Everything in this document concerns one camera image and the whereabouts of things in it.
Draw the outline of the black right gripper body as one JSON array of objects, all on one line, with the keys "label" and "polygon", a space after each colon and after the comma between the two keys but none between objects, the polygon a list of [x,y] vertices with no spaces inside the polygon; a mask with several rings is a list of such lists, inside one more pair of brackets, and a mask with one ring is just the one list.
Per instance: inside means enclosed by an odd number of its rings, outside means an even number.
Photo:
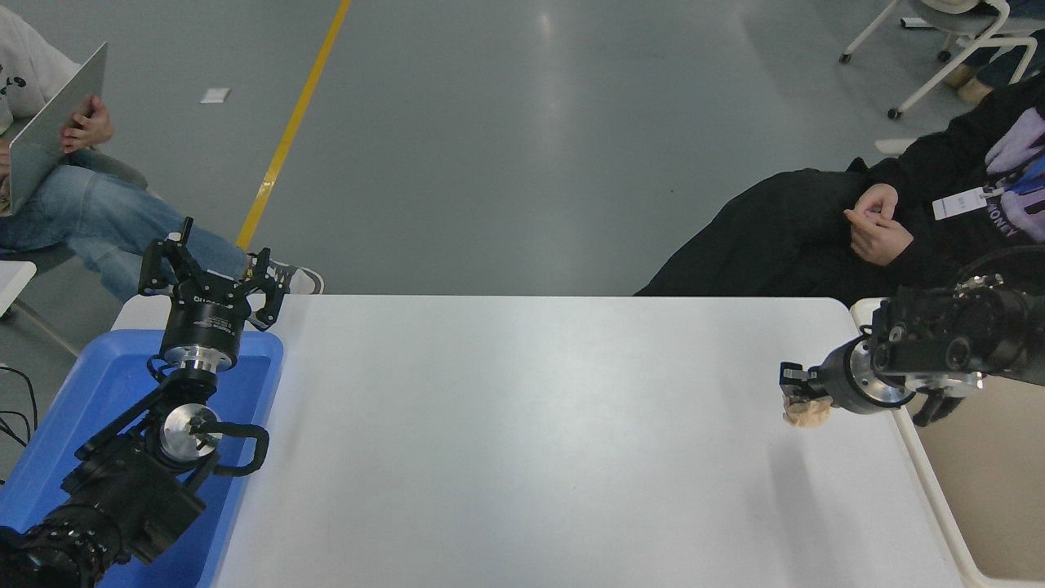
[{"label": "black right gripper body", "polygon": [[847,342],[831,351],[816,369],[816,379],[825,394],[831,398],[834,407],[859,413],[860,407],[855,405],[856,395],[850,369],[854,346],[855,342]]}]

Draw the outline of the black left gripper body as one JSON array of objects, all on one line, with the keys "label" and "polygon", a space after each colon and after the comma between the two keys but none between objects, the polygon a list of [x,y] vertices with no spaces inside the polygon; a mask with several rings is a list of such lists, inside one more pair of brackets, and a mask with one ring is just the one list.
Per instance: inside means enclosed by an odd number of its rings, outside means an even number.
[{"label": "black left gripper body", "polygon": [[237,354],[251,307],[247,297],[265,289],[261,278],[238,282],[210,271],[175,271],[171,312],[162,354],[209,349]]}]

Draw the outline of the person's left hand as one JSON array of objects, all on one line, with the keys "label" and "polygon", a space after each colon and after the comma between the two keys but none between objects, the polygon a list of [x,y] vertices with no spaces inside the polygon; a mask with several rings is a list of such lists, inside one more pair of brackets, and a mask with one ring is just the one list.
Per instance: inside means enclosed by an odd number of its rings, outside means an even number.
[{"label": "person's left hand", "polygon": [[88,111],[74,113],[70,122],[62,131],[62,152],[71,155],[82,149],[94,148],[113,139],[114,122],[104,101],[99,96],[90,96]]},{"label": "person's left hand", "polygon": [[847,211],[847,224],[851,249],[872,265],[890,265],[914,242],[914,235],[906,227],[876,213]]}]

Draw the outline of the person's right hand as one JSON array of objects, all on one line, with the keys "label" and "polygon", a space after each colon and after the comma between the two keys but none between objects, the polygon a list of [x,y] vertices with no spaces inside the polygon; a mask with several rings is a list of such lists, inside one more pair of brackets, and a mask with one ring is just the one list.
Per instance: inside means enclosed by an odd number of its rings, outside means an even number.
[{"label": "person's right hand", "polygon": [[873,184],[856,202],[854,208],[844,211],[847,222],[862,229],[886,227],[893,221],[898,191],[888,184]]}]

